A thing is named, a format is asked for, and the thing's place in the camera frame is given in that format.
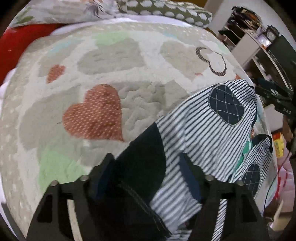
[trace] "floral pillow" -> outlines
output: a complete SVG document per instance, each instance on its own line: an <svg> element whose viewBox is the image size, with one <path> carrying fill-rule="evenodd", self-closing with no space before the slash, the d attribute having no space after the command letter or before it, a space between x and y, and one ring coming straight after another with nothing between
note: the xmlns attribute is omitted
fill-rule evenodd
<svg viewBox="0 0 296 241"><path fill-rule="evenodd" d="M9 27L36 23L79 23L110 19L119 13L115 0L31 0Z"/></svg>
<svg viewBox="0 0 296 241"><path fill-rule="evenodd" d="M212 13L190 2L170 0L118 0L121 12L134 15L161 15L206 28Z"/></svg>

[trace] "clock face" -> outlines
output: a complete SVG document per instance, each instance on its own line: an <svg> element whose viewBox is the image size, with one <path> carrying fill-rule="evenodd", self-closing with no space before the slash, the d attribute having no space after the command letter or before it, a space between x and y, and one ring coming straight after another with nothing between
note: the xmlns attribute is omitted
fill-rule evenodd
<svg viewBox="0 0 296 241"><path fill-rule="evenodd" d="M271 32L271 31L268 31L268 32L266 33L266 36L268 37L268 39L269 39L270 41L274 41L274 40L276 39L275 34L274 34L273 32Z"/></svg>

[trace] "clock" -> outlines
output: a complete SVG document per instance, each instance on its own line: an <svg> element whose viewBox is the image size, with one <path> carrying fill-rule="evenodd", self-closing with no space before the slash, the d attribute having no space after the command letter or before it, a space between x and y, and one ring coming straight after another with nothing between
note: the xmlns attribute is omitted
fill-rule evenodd
<svg viewBox="0 0 296 241"><path fill-rule="evenodd" d="M266 29L266 32L263 33L266 38L272 43L276 38L280 37L279 31L273 27L273 26L268 26Z"/></svg>

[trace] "red cloth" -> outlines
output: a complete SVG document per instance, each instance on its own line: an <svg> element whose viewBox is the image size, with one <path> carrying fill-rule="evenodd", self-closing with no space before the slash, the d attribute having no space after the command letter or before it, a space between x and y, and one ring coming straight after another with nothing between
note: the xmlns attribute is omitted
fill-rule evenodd
<svg viewBox="0 0 296 241"><path fill-rule="evenodd" d="M14 69L25 49L34 40L50 35L64 24L32 24L7 29L0 38L0 85L7 73Z"/></svg>

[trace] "dark oval patch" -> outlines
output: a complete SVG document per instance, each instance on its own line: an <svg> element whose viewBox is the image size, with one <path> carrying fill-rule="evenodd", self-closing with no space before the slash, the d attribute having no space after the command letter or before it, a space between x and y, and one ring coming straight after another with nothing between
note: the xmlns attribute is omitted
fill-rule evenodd
<svg viewBox="0 0 296 241"><path fill-rule="evenodd" d="M218 85L209 98L210 107L228 124L237 124L244 115L244 107L226 85Z"/></svg>
<svg viewBox="0 0 296 241"><path fill-rule="evenodd" d="M260 169L258 164L252 164L244 174L242 181L254 197L260 183Z"/></svg>

